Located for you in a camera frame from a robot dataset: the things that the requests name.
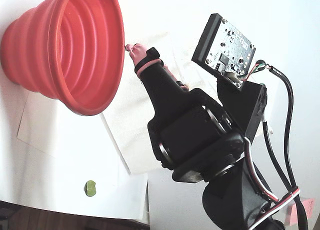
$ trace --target green bead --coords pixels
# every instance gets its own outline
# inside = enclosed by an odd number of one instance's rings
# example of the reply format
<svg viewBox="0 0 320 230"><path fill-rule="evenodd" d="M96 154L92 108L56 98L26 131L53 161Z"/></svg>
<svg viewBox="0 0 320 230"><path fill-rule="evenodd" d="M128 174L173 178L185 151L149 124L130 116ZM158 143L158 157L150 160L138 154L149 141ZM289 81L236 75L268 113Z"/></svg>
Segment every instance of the green bead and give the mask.
<svg viewBox="0 0 320 230"><path fill-rule="evenodd" d="M97 191L96 191L96 183L94 181L92 181L92 180L87 181L85 186L84 186L84 191L85 191L85 194L88 197L93 197L97 193Z"/></svg>

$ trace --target wooden surface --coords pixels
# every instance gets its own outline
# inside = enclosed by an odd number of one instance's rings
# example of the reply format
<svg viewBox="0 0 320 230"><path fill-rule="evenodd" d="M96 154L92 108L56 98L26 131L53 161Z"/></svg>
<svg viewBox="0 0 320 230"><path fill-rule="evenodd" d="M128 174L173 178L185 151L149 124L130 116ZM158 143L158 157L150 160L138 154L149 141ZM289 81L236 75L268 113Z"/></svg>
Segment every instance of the wooden surface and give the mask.
<svg viewBox="0 0 320 230"><path fill-rule="evenodd" d="M9 230L149 230L132 220L80 216L23 207L9 219Z"/></svg>

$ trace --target circuit board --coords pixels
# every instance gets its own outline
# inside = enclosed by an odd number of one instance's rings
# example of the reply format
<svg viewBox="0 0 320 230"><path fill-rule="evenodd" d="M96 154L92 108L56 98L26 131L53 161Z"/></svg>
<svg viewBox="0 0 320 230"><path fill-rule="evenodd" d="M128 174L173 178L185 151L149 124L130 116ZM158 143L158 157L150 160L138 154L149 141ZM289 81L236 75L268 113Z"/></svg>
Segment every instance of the circuit board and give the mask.
<svg viewBox="0 0 320 230"><path fill-rule="evenodd" d="M210 16L192 60L215 77L223 77L240 88L255 51L252 42L216 13Z"/></svg>

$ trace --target red collapsible silicone funnel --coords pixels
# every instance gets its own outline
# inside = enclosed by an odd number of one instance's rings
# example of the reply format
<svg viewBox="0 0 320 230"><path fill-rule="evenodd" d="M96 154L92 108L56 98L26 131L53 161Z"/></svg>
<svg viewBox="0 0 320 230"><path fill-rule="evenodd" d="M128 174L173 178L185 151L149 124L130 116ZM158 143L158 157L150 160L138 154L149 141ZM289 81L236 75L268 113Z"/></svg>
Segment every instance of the red collapsible silicone funnel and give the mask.
<svg viewBox="0 0 320 230"><path fill-rule="evenodd" d="M45 0L11 23L0 48L12 82L81 115L99 114L110 104L124 54L117 0Z"/></svg>

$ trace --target screw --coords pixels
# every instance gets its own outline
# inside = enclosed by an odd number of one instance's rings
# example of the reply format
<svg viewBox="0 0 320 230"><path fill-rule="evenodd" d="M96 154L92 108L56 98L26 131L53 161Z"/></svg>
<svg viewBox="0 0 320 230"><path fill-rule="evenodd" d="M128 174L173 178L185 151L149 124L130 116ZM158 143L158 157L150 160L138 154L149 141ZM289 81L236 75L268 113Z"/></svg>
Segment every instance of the screw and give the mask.
<svg viewBox="0 0 320 230"><path fill-rule="evenodd" d="M229 125L231 125L231 122L230 122L229 118L226 117L225 120L227 121L227 123L228 123Z"/></svg>

